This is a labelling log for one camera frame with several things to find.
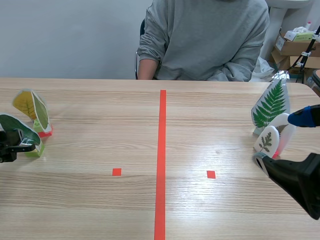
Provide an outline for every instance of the wooden table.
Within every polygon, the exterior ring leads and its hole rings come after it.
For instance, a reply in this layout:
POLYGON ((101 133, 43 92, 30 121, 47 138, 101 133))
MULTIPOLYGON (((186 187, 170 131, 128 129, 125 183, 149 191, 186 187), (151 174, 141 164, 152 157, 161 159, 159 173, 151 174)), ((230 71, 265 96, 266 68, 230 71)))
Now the wooden table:
MULTIPOLYGON (((251 108, 267 85, 1 78, 1 111, 30 124, 11 102, 35 89, 54 133, 43 157, 0 164, 0 239, 153 240, 161 89, 167 240, 319 239, 320 222, 252 161, 251 108)), ((305 85, 288 91, 292 111, 320 103, 305 85)), ((282 158, 302 161, 319 143, 320 128, 299 128, 282 158)))

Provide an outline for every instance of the person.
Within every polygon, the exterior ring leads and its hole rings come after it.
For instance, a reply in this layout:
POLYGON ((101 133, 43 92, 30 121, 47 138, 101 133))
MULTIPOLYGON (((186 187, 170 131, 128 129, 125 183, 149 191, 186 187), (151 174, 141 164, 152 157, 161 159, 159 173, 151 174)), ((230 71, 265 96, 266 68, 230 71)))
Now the person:
POLYGON ((265 0, 153 0, 140 38, 138 79, 248 82, 268 10, 265 0))

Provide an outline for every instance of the white plastic bag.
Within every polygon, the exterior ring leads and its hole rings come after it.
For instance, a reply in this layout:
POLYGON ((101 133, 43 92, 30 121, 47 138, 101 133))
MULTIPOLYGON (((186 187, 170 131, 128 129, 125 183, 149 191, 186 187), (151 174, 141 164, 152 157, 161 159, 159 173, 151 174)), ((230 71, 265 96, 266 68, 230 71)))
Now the white plastic bag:
POLYGON ((255 69, 253 70, 252 76, 263 79, 268 77, 274 72, 274 69, 269 66, 269 63, 263 58, 259 57, 256 61, 255 69))

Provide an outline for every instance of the fern leaf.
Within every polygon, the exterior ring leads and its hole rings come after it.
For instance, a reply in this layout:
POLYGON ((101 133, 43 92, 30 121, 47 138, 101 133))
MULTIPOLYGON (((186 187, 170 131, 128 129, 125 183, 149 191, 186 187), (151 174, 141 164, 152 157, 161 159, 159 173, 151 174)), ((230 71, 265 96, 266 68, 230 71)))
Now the fern leaf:
POLYGON ((266 117, 268 118, 268 116, 270 115, 270 112, 268 112, 267 110, 265 110, 263 107, 258 106, 259 111, 266 117))
POLYGON ((268 120, 268 117, 263 115, 258 109, 256 110, 256 113, 253 113, 253 120, 254 124, 257 128, 263 128, 266 124, 266 121, 268 120))
POLYGON ((266 104, 264 101, 262 101, 261 104, 262 104, 262 106, 264 107, 265 110, 267 110, 269 112, 271 111, 271 107, 269 107, 269 105, 266 104))
POLYGON ((279 136, 281 137, 281 133, 285 130, 286 126, 288 126, 289 124, 287 125, 280 125, 280 126, 277 126, 276 129, 278 130, 279 132, 279 136))

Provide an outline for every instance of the cardboard box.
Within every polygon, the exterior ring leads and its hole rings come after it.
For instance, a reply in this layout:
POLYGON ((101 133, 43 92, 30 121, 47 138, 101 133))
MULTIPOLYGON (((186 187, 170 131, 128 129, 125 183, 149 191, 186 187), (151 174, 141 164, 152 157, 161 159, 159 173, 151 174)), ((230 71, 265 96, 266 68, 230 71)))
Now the cardboard box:
MULTIPOLYGON (((289 41, 279 34, 275 43, 275 49, 278 50, 282 56, 300 56, 305 52, 310 44, 310 41, 289 41)), ((315 42, 313 45, 314 50, 311 57, 320 57, 320 42, 315 42)))
MULTIPOLYGON (((280 71, 280 70, 286 71, 298 59, 297 56, 281 55, 276 48, 273 49, 271 55, 272 55, 271 61, 274 62, 274 66, 271 66, 271 67, 275 68, 277 71, 280 71)), ((309 76, 311 76, 314 69, 320 69, 320 57, 308 58, 308 61, 306 62, 306 65, 305 65, 304 77, 308 78, 309 76)), ((290 78, 296 79, 299 76, 299 71, 300 71, 300 67, 292 68, 289 71, 290 78)))
POLYGON ((294 31, 287 31, 286 34, 284 35, 285 39, 288 39, 291 42, 302 42, 302 41, 311 41, 312 37, 315 33, 310 31, 310 32, 303 32, 303 33, 298 33, 294 31))
MULTIPOLYGON (((298 56, 283 56, 276 49, 272 51, 271 55, 279 70, 287 70, 298 59, 298 56)), ((305 68, 320 69, 320 57, 310 56, 306 62, 305 68)))

